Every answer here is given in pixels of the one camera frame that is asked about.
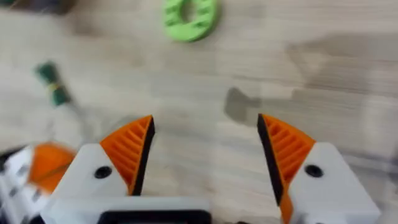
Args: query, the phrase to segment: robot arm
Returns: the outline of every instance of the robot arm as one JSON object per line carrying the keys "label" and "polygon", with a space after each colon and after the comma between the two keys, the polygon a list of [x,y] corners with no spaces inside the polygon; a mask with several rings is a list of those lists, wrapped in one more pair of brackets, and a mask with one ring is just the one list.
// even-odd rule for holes
{"label": "robot arm", "polygon": [[379,209],[334,145],[262,114],[257,128],[283,223],[376,223]]}

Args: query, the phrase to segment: blurry object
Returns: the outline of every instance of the blurry object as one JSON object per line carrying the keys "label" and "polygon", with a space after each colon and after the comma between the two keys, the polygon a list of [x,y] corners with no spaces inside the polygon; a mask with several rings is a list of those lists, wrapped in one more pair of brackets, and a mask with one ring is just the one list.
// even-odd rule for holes
{"label": "blurry object", "polygon": [[60,106],[64,103],[70,102],[69,94],[62,85],[58,75],[58,70],[53,62],[47,62],[43,65],[40,65],[36,72],[45,82],[49,92],[51,92],[55,106]]}
{"label": "blurry object", "polygon": [[380,210],[337,148],[259,114],[258,133],[284,224],[375,224]]}
{"label": "blurry object", "polygon": [[173,40],[191,42],[206,37],[215,28],[218,15],[217,0],[167,0],[163,23],[166,34]]}
{"label": "blurry object", "polygon": [[40,13],[66,14],[75,0],[0,0],[0,6]]}

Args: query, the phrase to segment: green toy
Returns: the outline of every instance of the green toy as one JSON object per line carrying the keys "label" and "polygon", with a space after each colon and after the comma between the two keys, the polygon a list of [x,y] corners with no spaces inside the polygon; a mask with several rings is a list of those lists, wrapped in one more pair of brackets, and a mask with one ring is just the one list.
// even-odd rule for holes
{"label": "green toy", "polygon": [[[182,7],[187,1],[195,5],[195,18],[185,22]],[[206,36],[217,20],[217,0],[165,0],[164,26],[167,35],[174,40],[194,41]]]}
{"label": "green toy", "polygon": [[36,69],[39,77],[45,82],[47,88],[52,94],[55,106],[70,102],[69,94],[61,84],[58,77],[58,70],[53,62],[47,62],[39,65]]}

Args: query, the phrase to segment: wooden surface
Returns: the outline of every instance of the wooden surface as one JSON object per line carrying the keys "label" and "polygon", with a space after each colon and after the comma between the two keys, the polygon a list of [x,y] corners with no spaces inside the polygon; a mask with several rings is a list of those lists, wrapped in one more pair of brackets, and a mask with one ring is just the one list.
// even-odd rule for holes
{"label": "wooden surface", "polygon": [[80,1],[66,17],[0,12],[0,143],[55,138],[79,125],[33,74],[59,64],[100,139],[153,114],[144,195],[208,198],[219,222],[278,223],[257,114],[335,144],[383,211],[398,214],[398,3],[224,0],[195,43],[164,35],[162,2]]}

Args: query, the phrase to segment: white object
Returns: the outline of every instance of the white object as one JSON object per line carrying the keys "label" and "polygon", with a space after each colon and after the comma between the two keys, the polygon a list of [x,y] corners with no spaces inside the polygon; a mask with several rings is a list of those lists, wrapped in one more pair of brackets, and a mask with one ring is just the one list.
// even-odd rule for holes
{"label": "white object", "polygon": [[[308,175],[316,165],[323,176]],[[294,212],[290,224],[375,224],[380,211],[337,148],[325,142],[313,146],[289,185]]]}
{"label": "white object", "polygon": [[[99,167],[112,173],[94,177]],[[190,197],[129,197],[127,185],[99,144],[84,145],[42,210],[46,224],[96,224],[107,211],[210,211],[206,200]]]}
{"label": "white object", "polygon": [[[112,173],[105,179],[96,179],[100,167],[110,167]],[[95,196],[122,197],[127,195],[127,185],[106,155],[100,144],[86,144],[69,165],[51,198]]]}
{"label": "white object", "polygon": [[11,224],[21,224],[39,214],[48,195],[27,184],[34,155],[34,145],[26,146],[8,158],[6,170],[0,174],[2,209]]}

